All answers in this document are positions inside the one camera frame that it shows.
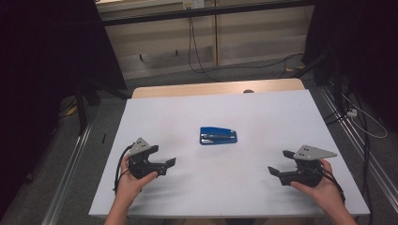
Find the electrical outlet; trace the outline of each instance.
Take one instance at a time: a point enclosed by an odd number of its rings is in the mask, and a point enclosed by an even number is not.
[[[182,2],[182,9],[187,10],[193,8],[192,1]]]
[[[204,8],[205,7],[205,0],[193,0],[192,7],[197,8]]]

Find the gray floor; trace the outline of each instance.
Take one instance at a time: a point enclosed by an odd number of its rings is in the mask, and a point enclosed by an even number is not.
[[[263,66],[266,63],[278,61],[246,63],[244,66]],[[299,56],[288,60],[286,64],[291,68],[299,66]],[[274,67],[235,67],[215,70],[208,73],[208,75],[222,82],[275,79],[283,74],[283,68],[283,63]],[[290,75],[291,73],[284,73],[283,76],[288,77]],[[321,114],[324,116],[331,114],[332,110],[325,101],[320,87],[314,85],[312,75],[307,74],[301,79],[305,87],[312,93]],[[204,74],[182,71],[128,80],[127,85],[129,88],[128,92],[132,93],[139,86],[210,82],[214,81]],[[111,150],[121,115],[124,112],[125,101],[104,93],[100,94],[102,102],[98,107],[87,106],[87,109],[91,112],[89,117],[92,119],[92,128],[85,147],[78,158],[77,167],[71,178],[66,198],[62,202],[59,215],[55,217],[53,224],[103,224],[102,219],[90,217],[88,210]],[[366,111],[375,115],[369,107],[366,107]],[[371,132],[382,133],[377,125],[369,123]],[[64,170],[68,166],[69,158],[73,155],[75,144],[79,138],[77,135],[78,125],[77,114],[59,121],[48,149],[33,171],[33,182],[21,187],[18,196],[1,221],[1,225],[42,223]],[[347,137],[341,123],[331,124],[328,128],[342,152],[355,181],[361,187],[362,160],[355,145]],[[381,163],[382,168],[395,185],[398,184],[398,169],[395,167],[397,143],[398,135],[391,130],[389,130],[389,136],[386,139],[371,139],[371,149],[375,158]],[[374,207],[374,224],[396,224],[398,222],[398,214],[372,175],[369,176],[369,186]],[[163,219],[133,218],[129,220],[129,224],[162,223]],[[329,222],[326,218],[318,218],[317,224],[329,224]],[[368,217],[360,217],[359,224],[368,224]]]

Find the white table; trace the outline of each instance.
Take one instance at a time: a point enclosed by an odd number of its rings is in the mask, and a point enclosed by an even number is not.
[[[237,131],[237,143],[203,146],[200,127]],[[176,165],[147,185],[129,215],[152,218],[317,217],[322,210],[267,166],[294,171],[283,150],[303,144],[336,152],[330,158],[352,215],[369,210],[307,90],[255,94],[133,98],[126,105],[89,215],[106,217],[122,151],[143,137],[160,150],[152,162]]]

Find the blue stapler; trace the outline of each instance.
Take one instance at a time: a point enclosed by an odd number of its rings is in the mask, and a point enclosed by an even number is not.
[[[201,127],[199,143],[202,145],[236,143],[237,132],[228,128]]]

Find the hand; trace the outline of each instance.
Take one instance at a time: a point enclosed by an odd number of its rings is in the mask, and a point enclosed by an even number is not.
[[[332,174],[330,163],[324,159],[319,161],[324,170]],[[295,181],[291,182],[290,186],[310,196],[330,217],[334,225],[357,224],[346,210],[339,190],[329,179],[323,177],[316,187],[308,187]]]
[[[133,200],[141,192],[141,189],[154,180],[158,176],[158,173],[152,172],[141,179],[137,179],[129,172],[128,161],[129,156],[124,156],[120,165],[120,172],[123,175],[120,176],[115,198],[117,200],[120,199],[120,201],[123,200],[122,202],[125,206],[130,207]]]
[[[141,189],[158,176],[157,172],[152,172],[141,179],[137,179],[130,174],[128,161],[129,157],[124,156],[120,165],[122,175],[119,179],[114,203],[105,224],[126,224],[127,213],[132,202],[141,192]]]

